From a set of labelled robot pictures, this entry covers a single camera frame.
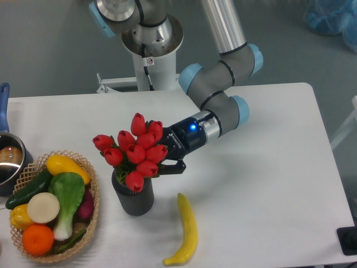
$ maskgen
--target gray floor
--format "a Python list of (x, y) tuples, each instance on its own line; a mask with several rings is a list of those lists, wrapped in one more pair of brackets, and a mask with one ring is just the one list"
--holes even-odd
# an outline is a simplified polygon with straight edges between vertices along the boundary
[[(95, 93), (102, 78), (134, 76), (119, 37), (106, 39), (88, 12), (87, 0), (0, 1), (0, 81), (10, 97)], [(309, 31), (306, 1), (235, 1), (249, 42), (264, 67), (242, 85), (307, 82), (315, 91), (329, 137), (353, 110), (357, 54), (341, 36)], [(198, 1), (170, 1), (184, 28), (177, 72), (192, 63), (209, 66), (218, 54)], [(357, 130), (334, 151), (347, 197), (357, 196)]]

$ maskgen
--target pot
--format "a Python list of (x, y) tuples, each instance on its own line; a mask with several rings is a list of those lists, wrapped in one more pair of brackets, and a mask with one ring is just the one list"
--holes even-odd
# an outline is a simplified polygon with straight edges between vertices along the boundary
[(23, 142), (9, 132), (6, 115), (9, 91), (8, 83), (0, 85), (0, 196), (12, 194), (23, 169), (33, 162)]

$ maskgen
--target blue joint cap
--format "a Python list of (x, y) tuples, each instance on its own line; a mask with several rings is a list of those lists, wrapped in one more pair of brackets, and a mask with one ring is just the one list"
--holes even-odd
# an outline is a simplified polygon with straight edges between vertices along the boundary
[(252, 72), (252, 74), (254, 74), (263, 66), (263, 54), (255, 44), (249, 44), (248, 46), (253, 50), (254, 54), (254, 69)]
[(182, 90), (186, 93), (186, 95), (192, 80), (202, 68), (203, 66), (201, 64), (194, 63), (187, 66), (185, 70), (183, 70), (180, 74), (180, 77), (178, 78), (178, 83), (180, 84)]
[(231, 98), (233, 98), (238, 105), (239, 123), (238, 123), (237, 127), (239, 127), (248, 121), (248, 118), (250, 115), (249, 106), (248, 106), (248, 103), (243, 98), (241, 98), (239, 96), (232, 96)]
[(108, 27), (108, 25), (105, 23), (105, 21), (99, 14), (94, 3), (89, 4), (89, 11), (93, 15), (95, 22), (97, 23), (97, 25), (99, 26), (99, 28), (107, 38), (111, 38), (115, 36), (115, 33)]

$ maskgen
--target blue pot handle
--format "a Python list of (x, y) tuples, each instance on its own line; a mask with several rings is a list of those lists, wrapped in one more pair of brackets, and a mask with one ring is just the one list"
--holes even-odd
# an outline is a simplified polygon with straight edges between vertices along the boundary
[(9, 132), (9, 125), (6, 117), (9, 91), (9, 83), (2, 83), (0, 85), (0, 132)]

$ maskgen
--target fruit basket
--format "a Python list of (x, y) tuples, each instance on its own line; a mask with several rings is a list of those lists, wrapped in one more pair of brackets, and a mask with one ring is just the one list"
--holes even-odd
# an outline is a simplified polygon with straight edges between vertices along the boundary
[(46, 253), (41, 256), (32, 256), (28, 254), (22, 245), (22, 234), (23, 231), (17, 229), (14, 226), (11, 226), (11, 239), (13, 240), (13, 244), (21, 251), (22, 255), (26, 256), (28, 259), (33, 260), (34, 262), (42, 262), (42, 263), (52, 263), (62, 261), (71, 257), (72, 255), (78, 253), (91, 239), (93, 236), (95, 227), (97, 225), (98, 219), (98, 209), (99, 209), (99, 191), (98, 191), (98, 182), (97, 177), (95, 175), (94, 168), (90, 164), (90, 162), (84, 158), (83, 156), (71, 152), (71, 151), (57, 151), (51, 152), (44, 156), (40, 156), (37, 160), (34, 160), (32, 164), (29, 164), (20, 175), (20, 178), (17, 180), (17, 184), (13, 193), (16, 193), (21, 188), (25, 187), (33, 178), (36, 177), (45, 167), (46, 161), (51, 155), (64, 155), (68, 156), (72, 160), (74, 160), (79, 166), (81, 166), (90, 176), (91, 181), (90, 184), (86, 187), (89, 187), (89, 191), (91, 192), (94, 199), (94, 212), (92, 217), (89, 220), (82, 220), (76, 213), (73, 217), (73, 233), (70, 238), (65, 241), (56, 241), (52, 245), (52, 249), (56, 249), (57, 247), (65, 244), (68, 240), (71, 240), (76, 234), (78, 234), (81, 230), (86, 228), (85, 234), (82, 236), (81, 240), (79, 240), (76, 244), (74, 244), (71, 248), (68, 248), (63, 253), (54, 255), (51, 253)]

